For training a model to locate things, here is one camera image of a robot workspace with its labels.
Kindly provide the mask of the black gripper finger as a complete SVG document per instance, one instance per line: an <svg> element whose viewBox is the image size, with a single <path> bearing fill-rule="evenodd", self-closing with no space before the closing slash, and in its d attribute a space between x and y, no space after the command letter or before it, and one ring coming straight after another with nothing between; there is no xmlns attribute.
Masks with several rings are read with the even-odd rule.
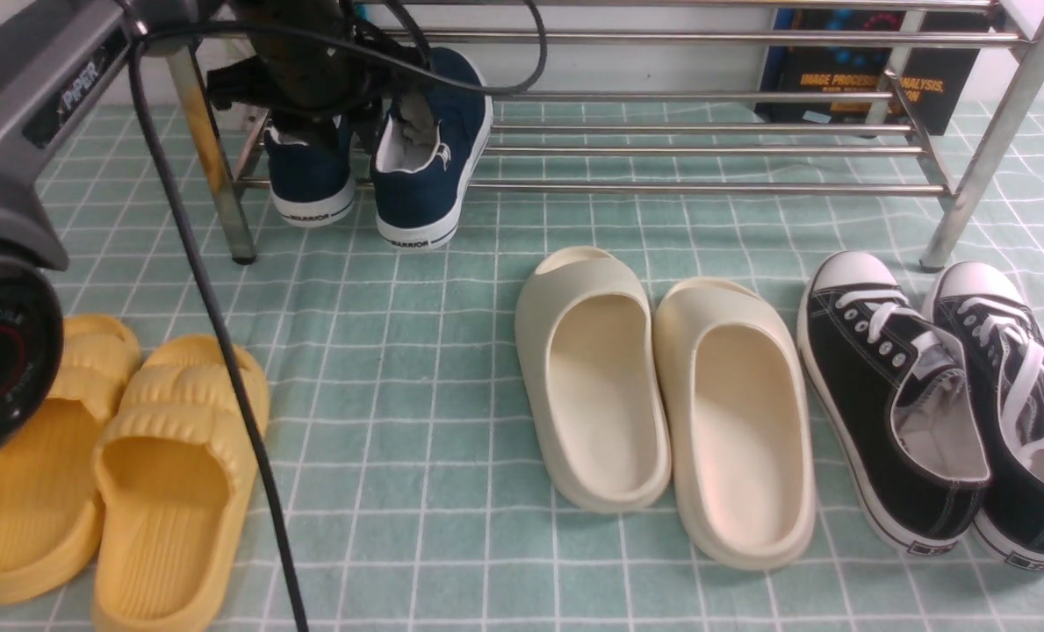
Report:
<svg viewBox="0 0 1044 632"><path fill-rule="evenodd" d="M293 139L302 140L309 147L338 149L341 147L340 115L317 116L305 115L286 111L284 113L284 132Z"/></svg>

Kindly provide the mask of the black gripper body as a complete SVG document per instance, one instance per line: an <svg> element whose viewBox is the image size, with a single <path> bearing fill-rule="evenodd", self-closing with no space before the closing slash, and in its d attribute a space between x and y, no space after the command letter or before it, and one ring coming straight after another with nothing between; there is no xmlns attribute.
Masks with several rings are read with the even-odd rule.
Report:
<svg viewBox="0 0 1044 632"><path fill-rule="evenodd" d="M352 1L228 1L227 5L245 24L284 25L348 41L418 68L426 65L424 32L399 1L388 1L386 7L412 36L409 47L358 16ZM314 119L380 104L398 89L396 71L381 61L277 33L250 33L248 41L253 56L208 73L207 96L218 111L245 104Z"/></svg>

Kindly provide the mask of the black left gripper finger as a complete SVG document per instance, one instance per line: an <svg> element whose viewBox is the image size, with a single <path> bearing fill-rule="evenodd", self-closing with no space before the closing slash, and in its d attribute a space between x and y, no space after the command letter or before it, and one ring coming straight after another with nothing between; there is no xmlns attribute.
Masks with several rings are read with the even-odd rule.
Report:
<svg viewBox="0 0 1044 632"><path fill-rule="evenodd" d="M350 128L364 153L374 156L385 132L385 111L351 111Z"/></svg>

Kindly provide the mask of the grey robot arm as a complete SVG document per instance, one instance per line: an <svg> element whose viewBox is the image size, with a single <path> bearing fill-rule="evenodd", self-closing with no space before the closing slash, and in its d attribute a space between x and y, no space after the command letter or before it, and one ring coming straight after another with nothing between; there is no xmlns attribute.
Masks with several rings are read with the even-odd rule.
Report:
<svg viewBox="0 0 1044 632"><path fill-rule="evenodd" d="M35 1L0 25L0 451L35 415L60 371L64 317L47 272L68 267L35 181L125 64L148 45L210 33L250 36L256 58L238 71L234 101L321 119L376 103L429 68L428 43L390 3L408 47L363 20L350 1Z"/></svg>

